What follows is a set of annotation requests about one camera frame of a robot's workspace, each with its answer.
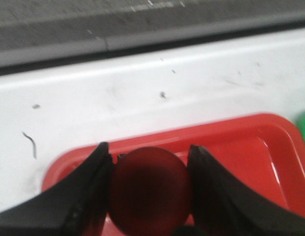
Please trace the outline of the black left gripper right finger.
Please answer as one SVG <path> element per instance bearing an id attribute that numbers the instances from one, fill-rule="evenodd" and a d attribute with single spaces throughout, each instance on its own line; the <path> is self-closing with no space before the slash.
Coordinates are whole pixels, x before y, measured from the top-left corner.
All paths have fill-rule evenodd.
<path id="1" fill-rule="evenodd" d="M 194 224 L 207 236 L 305 236 L 305 218 L 261 196 L 203 146 L 191 145 L 187 169 Z"/>

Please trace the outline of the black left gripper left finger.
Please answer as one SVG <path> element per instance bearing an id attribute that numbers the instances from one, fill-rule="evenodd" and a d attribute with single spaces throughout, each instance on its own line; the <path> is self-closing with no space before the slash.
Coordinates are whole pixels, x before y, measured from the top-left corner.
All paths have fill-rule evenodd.
<path id="1" fill-rule="evenodd" d="M 101 235 L 113 167 L 108 143 L 100 143 L 53 187 L 0 212 L 0 236 Z"/>

